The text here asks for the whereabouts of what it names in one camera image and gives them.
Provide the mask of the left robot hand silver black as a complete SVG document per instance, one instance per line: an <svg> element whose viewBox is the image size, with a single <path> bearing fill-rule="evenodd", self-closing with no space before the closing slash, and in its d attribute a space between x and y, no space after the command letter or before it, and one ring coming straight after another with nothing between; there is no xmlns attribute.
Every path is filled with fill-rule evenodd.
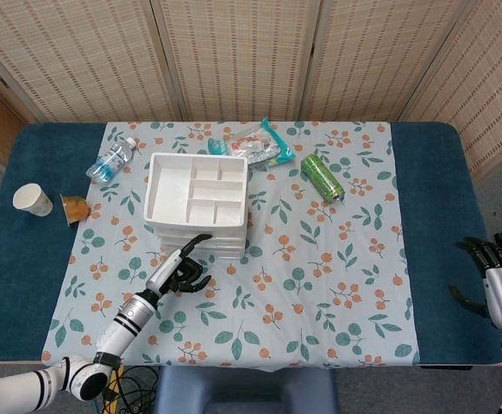
<svg viewBox="0 0 502 414"><path fill-rule="evenodd" d="M190 258L190 253L200 243L209 240L210 234L199 234L182 248L173 251L146 282L146 289L158 297L167 292L199 292L210 282L211 276L201 278L203 267Z"/></svg>

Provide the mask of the clear plastic drawer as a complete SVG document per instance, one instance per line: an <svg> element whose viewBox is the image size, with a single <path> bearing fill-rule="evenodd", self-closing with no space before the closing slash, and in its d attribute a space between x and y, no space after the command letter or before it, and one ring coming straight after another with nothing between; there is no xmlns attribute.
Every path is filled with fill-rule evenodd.
<svg viewBox="0 0 502 414"><path fill-rule="evenodd" d="M176 237L162 235L160 237L161 243L170 246L181 246L187 244L191 237ZM211 237L210 239L201 241L196 248L208 249L225 249L225 248L244 248L246 241L242 238L221 238Z"/></svg>

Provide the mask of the white compartment trays stack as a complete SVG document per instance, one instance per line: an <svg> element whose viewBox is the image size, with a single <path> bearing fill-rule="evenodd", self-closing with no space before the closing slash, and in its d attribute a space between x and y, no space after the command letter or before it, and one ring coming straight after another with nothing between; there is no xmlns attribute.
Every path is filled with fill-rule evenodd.
<svg viewBox="0 0 502 414"><path fill-rule="evenodd" d="M233 156L154 153L143 220L162 235L247 239L248 161ZM166 251L181 246L160 245ZM240 259L246 249L196 248L217 258Z"/></svg>

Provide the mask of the orange fruit jelly cup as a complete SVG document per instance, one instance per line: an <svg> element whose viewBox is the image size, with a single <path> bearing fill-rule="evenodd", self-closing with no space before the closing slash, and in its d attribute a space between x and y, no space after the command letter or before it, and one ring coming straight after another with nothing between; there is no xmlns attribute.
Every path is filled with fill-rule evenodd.
<svg viewBox="0 0 502 414"><path fill-rule="evenodd" d="M84 198L60 195L60 200L68 225L83 221L90 215L91 209Z"/></svg>

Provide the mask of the floral print tablecloth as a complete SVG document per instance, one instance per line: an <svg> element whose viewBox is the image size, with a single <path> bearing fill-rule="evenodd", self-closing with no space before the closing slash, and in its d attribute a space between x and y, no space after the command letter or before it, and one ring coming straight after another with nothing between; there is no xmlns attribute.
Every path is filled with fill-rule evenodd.
<svg viewBox="0 0 502 414"><path fill-rule="evenodd" d="M279 369L414 365L419 346L386 122L276 122L297 159L248 179L242 255L193 251L210 277L197 293L168 294L123 356L127 364ZM118 307L169 254L143 218L155 153L204 154L239 122L112 122L102 149L131 137L132 161L91 185L41 359L91 358ZM300 171L317 155L342 184L326 202Z"/></svg>

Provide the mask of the clear water bottle blue label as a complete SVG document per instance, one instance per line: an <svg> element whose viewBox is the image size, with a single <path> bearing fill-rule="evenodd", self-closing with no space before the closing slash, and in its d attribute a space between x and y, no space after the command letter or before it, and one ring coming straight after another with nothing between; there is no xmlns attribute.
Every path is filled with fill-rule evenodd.
<svg viewBox="0 0 502 414"><path fill-rule="evenodd" d="M86 176L96 183L110 182L132 160L136 148L131 137L113 144L87 169Z"/></svg>

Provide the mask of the blue padded chair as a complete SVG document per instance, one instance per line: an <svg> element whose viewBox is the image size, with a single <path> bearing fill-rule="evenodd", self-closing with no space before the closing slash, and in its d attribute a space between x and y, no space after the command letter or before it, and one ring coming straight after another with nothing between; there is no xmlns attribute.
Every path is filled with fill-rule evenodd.
<svg viewBox="0 0 502 414"><path fill-rule="evenodd" d="M153 414L339 414L334 374L314 367L163 367Z"/></svg>

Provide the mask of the clear snack packet red print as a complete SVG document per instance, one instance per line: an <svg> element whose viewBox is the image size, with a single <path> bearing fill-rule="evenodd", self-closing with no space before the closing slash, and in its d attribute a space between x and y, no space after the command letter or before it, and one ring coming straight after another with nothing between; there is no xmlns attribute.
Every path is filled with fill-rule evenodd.
<svg viewBox="0 0 502 414"><path fill-rule="evenodd" d="M279 144L268 132L253 132L229 144L229 155L246 158L249 164L269 160L279 152Z"/></svg>

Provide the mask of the white paper cup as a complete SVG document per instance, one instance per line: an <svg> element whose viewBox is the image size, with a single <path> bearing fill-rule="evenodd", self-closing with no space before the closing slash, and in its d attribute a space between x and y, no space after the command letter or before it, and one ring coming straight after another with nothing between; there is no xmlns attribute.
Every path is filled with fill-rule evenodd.
<svg viewBox="0 0 502 414"><path fill-rule="evenodd" d="M47 216L53 209L52 201L36 183L19 187L14 193L12 204L17 210L26 211L35 216Z"/></svg>

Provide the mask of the teal white snack bag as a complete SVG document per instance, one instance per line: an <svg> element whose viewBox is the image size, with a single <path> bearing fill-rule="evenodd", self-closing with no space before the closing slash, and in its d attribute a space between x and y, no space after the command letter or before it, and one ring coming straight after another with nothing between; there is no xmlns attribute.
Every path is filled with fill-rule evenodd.
<svg viewBox="0 0 502 414"><path fill-rule="evenodd" d="M266 164L267 166L277 166L292 161L295 158L295 153L289 148L288 144L281 137L281 135L273 128L272 123L267 117L264 117L258 126L252 127L249 134L259 131L268 132L279 144L280 152L274 158L251 165Z"/></svg>

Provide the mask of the green drink can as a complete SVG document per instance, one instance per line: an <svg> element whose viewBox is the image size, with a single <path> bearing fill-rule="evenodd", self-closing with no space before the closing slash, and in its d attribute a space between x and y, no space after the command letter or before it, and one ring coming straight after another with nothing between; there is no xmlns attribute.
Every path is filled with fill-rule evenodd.
<svg viewBox="0 0 502 414"><path fill-rule="evenodd" d="M315 154L310 154L301 161L301 169L308 180L327 202L342 200L345 191L329 168Z"/></svg>

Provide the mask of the woven bamboo screen panel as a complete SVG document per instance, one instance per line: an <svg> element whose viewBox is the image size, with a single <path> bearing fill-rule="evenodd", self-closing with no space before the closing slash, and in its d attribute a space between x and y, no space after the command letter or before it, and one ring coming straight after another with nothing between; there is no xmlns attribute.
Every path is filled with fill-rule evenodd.
<svg viewBox="0 0 502 414"><path fill-rule="evenodd" d="M453 126L476 179L502 163L502 0L467 0L401 118Z"/></svg>
<svg viewBox="0 0 502 414"><path fill-rule="evenodd" d="M184 121L296 120L322 0L148 0Z"/></svg>
<svg viewBox="0 0 502 414"><path fill-rule="evenodd" d="M467 0L321 0L299 117L396 121Z"/></svg>
<svg viewBox="0 0 502 414"><path fill-rule="evenodd" d="M181 118L151 0L0 0L0 85L40 122Z"/></svg>

